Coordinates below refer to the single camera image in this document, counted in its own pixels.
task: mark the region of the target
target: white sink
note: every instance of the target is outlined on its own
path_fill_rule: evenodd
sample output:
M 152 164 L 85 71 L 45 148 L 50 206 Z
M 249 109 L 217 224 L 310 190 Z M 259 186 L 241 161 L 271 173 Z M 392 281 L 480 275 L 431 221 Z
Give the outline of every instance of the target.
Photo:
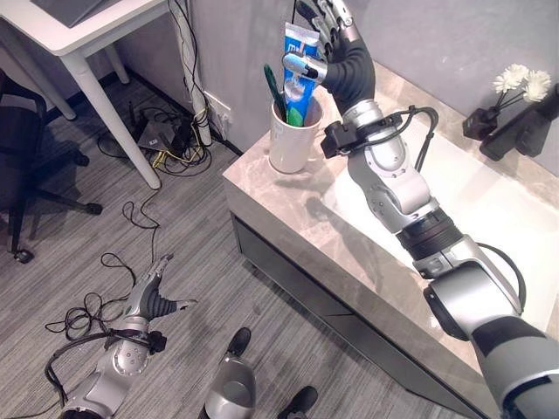
M 411 161 L 415 161 L 426 132 L 427 126 L 417 120 L 404 131 L 402 136 L 413 156 Z M 422 175 L 431 194 L 463 233 L 477 242 L 502 249 L 515 261 L 528 288 L 522 317 L 546 330 L 559 291 L 557 210 L 531 196 L 515 180 L 503 177 L 437 134 L 431 141 Z M 372 215 L 362 190 L 347 169 L 338 176 L 322 201 L 413 269 L 411 257 Z M 491 251 L 486 254 L 517 290 L 512 270 Z

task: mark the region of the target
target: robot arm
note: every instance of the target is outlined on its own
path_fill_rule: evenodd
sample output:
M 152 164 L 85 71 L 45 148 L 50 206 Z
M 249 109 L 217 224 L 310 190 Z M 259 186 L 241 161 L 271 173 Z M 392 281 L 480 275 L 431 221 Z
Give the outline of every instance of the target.
M 411 165 L 398 135 L 401 113 L 384 118 L 375 103 L 372 60 L 343 1 L 314 2 L 329 25 L 328 62 L 290 52 L 283 64 L 334 96 L 342 122 L 325 129 L 325 156 L 348 157 L 349 174 L 370 210 L 430 280 L 424 296 L 440 325 L 451 336 L 472 342 L 505 417 L 557 417 L 559 344 L 520 318 L 513 287 L 459 231 Z
M 156 261 L 132 289 L 118 334 L 108 339 L 95 371 L 69 394 L 61 419 L 113 417 L 148 365 L 148 357 L 165 348 L 167 338 L 148 329 L 151 320 L 177 309 L 176 301 L 159 294 L 163 270 L 172 257 Z

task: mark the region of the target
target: white cup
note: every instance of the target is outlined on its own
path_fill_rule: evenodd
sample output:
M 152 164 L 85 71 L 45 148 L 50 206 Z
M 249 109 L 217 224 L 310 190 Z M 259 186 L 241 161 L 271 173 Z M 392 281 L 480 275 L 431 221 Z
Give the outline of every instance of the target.
M 322 119 L 321 104 L 311 98 L 303 127 L 292 127 L 278 116 L 272 102 L 272 125 L 270 127 L 270 164 L 281 173 L 295 173 L 305 167 L 318 126 Z

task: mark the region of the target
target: shoe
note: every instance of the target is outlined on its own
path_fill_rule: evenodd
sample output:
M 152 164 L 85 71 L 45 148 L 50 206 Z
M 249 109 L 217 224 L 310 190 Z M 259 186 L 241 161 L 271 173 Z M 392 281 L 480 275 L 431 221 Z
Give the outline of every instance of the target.
M 248 327 L 241 327 L 237 330 L 235 336 L 233 336 L 233 339 L 231 339 L 231 342 L 227 347 L 227 352 L 229 354 L 240 357 L 245 351 L 246 347 L 248 347 L 250 341 L 251 329 L 249 329 Z
M 318 399 L 318 391 L 312 386 L 306 386 L 295 395 L 289 404 L 279 413 L 278 419 L 287 419 L 290 413 L 307 413 Z

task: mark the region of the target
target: toothpaste tube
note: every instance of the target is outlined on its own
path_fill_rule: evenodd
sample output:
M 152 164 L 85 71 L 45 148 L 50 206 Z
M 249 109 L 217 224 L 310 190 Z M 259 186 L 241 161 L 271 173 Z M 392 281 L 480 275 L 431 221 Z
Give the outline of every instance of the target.
M 298 52 L 318 58 L 319 36 L 319 32 L 286 23 L 285 52 Z M 294 127 L 302 127 L 316 83 L 299 77 L 286 68 L 284 68 L 283 80 L 287 123 Z

